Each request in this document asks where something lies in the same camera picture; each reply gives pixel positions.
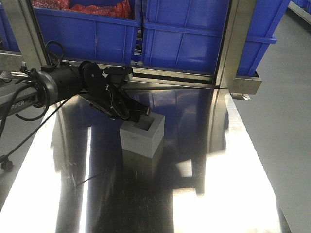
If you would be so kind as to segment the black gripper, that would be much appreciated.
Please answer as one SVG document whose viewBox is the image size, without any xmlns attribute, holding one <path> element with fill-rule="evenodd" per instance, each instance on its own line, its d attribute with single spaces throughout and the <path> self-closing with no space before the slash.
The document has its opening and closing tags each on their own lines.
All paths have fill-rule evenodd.
<svg viewBox="0 0 311 233">
<path fill-rule="evenodd" d="M 140 115 L 150 115 L 149 105 L 130 99 L 128 106 L 128 96 L 103 76 L 103 71 L 97 63 L 82 62 L 79 66 L 79 73 L 83 78 L 84 87 L 90 95 L 92 104 L 110 118 L 138 123 Z"/>
</svg>

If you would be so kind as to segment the robot arm black silver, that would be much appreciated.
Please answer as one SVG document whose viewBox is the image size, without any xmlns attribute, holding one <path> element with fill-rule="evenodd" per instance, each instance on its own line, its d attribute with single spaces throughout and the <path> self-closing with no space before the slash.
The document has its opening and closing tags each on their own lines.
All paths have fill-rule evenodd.
<svg viewBox="0 0 311 233">
<path fill-rule="evenodd" d="M 77 94 L 83 94 L 89 103 L 110 119 L 138 122 L 148 116 L 150 107 L 131 97 L 123 89 L 131 67 L 100 69 L 97 63 L 82 62 L 78 67 L 63 63 L 57 67 L 24 70 L 22 81 L 0 89 L 0 117 L 4 119 L 33 106 L 49 107 Z"/>
</svg>

